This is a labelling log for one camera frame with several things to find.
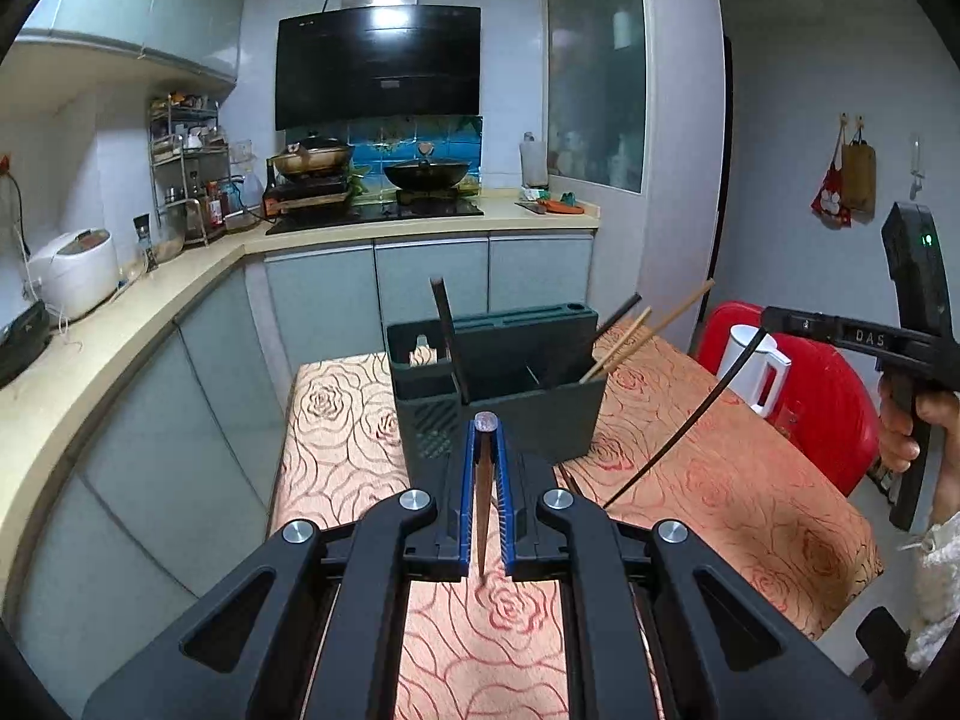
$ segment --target wok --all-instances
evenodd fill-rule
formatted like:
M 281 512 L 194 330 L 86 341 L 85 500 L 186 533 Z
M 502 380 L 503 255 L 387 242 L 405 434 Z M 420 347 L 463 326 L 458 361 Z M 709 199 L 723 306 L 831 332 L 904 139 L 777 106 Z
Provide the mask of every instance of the wok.
M 441 191 L 459 184 L 469 170 L 468 162 L 456 159 L 430 159 L 433 143 L 420 142 L 419 159 L 383 167 L 387 180 L 406 191 Z
M 311 135 L 299 143 L 291 143 L 286 152 L 272 157 L 274 167 L 282 175 L 301 172 L 333 172 L 347 167 L 353 156 L 353 146 L 336 138 Z

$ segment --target metal screw head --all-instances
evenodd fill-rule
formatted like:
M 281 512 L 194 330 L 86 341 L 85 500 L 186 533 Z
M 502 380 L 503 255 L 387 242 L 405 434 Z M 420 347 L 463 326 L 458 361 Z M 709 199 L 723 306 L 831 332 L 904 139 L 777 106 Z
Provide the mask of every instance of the metal screw head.
M 291 544 L 302 544 L 313 536 L 313 525 L 305 519 L 295 519 L 283 528 L 283 540 Z
M 429 505 L 430 493 L 425 493 L 423 490 L 407 490 L 400 495 L 400 506 L 408 512 L 419 512 L 420 509 L 426 509 Z
M 482 433 L 495 433 L 500 426 L 500 420 L 493 412 L 477 412 L 473 418 L 473 427 Z
M 544 493 L 544 506 L 546 506 L 547 509 L 554 509 L 556 512 L 561 509 L 569 509 L 573 506 L 573 496 L 566 490 L 561 490 L 560 488 L 547 490 L 546 493 Z
M 686 541 L 686 537 L 690 533 L 683 522 L 677 522 L 675 519 L 668 519 L 666 522 L 661 522 L 656 532 L 659 533 L 659 537 L 668 544 L 680 544 Z

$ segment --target metal shelf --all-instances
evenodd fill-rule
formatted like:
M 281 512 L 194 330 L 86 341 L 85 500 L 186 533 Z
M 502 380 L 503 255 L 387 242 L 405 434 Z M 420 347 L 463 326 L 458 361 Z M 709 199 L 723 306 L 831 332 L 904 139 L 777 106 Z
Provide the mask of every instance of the metal shelf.
M 167 134 L 162 138 L 157 138 L 155 136 L 154 125 L 159 124 L 160 122 L 166 122 Z M 157 214 L 157 223 L 160 225 L 160 227 L 165 225 L 164 220 L 169 212 L 169 209 L 179 205 L 195 203 L 197 204 L 197 214 L 200 215 L 199 201 L 195 199 L 195 197 L 186 197 L 189 194 L 186 180 L 187 162 L 194 162 L 200 159 L 200 157 L 208 156 L 226 156 L 227 160 L 229 160 L 228 143 L 224 143 L 222 146 L 185 148 L 184 134 L 174 132 L 174 124 L 176 122 L 213 122 L 214 127 L 219 127 L 220 104 L 213 103 L 213 108 L 179 108 L 173 104 L 170 96 L 167 95 L 165 108 L 154 111 L 151 106 L 147 109 L 147 153 L 150 157 L 150 183 L 152 195 L 154 196 L 154 212 Z M 157 155 L 155 154 L 155 146 L 159 146 L 160 153 L 165 154 L 165 156 L 157 158 Z M 170 204 L 160 203 L 160 199 L 157 197 L 157 169 L 166 165 L 179 165 L 179 180 L 171 182 L 169 180 L 171 178 L 171 173 L 168 172 L 168 170 L 165 170 L 162 173 L 164 180 L 160 183 L 165 186 L 179 185 L 179 187 L 184 191 L 184 197 L 186 197 L 186 199 L 177 200 Z M 208 230 L 205 228 L 205 225 L 200 225 L 200 232 L 202 233 L 200 237 L 195 239 L 188 238 L 184 242 L 184 245 L 208 245 L 210 242 L 221 237 L 226 231 L 226 225 L 220 229 L 212 230 L 210 232 L 208 232 Z
M 158 111 L 150 117 L 150 122 L 203 122 L 205 119 L 217 119 L 220 110 L 217 108 L 177 108 L 171 105 L 169 110 Z
M 229 146 L 202 146 L 201 148 L 184 148 L 182 151 L 171 154 L 168 157 L 163 157 L 163 159 L 154 159 L 154 167 L 172 165 L 174 162 L 179 162 L 181 158 L 188 160 L 203 156 L 218 156 L 229 154 L 229 151 Z

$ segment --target rose pattern tablecloth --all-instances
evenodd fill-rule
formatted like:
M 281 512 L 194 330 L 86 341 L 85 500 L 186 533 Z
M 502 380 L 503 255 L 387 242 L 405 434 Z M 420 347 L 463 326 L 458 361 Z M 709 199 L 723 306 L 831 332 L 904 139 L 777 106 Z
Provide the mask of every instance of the rose pattern tablecloth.
M 600 346 L 618 336 L 616 328 Z M 566 467 L 605 501 L 666 441 L 715 379 L 659 338 L 607 386 L 592 451 Z M 350 522 L 407 487 L 383 354 L 301 367 L 274 528 Z M 869 524 L 787 440 L 725 394 L 611 515 L 688 522 L 800 630 L 817 637 L 882 570 Z M 565 718 L 555 583 L 503 575 L 491 514 L 487 574 L 411 588 L 398 718 Z

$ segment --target kitchen countertop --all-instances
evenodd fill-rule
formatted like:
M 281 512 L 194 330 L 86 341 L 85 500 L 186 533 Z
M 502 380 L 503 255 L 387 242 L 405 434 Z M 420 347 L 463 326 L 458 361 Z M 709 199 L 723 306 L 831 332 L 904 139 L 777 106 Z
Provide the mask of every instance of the kitchen countertop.
M 491 231 L 596 229 L 599 209 L 584 215 L 538 215 L 515 205 L 516 190 L 484 191 L 481 217 L 348 224 L 266 235 L 263 223 L 187 250 L 133 284 L 113 303 L 74 322 L 16 381 L 0 389 L 0 598 L 32 509 L 77 435 L 136 356 L 218 276 L 248 255 L 292 248 Z

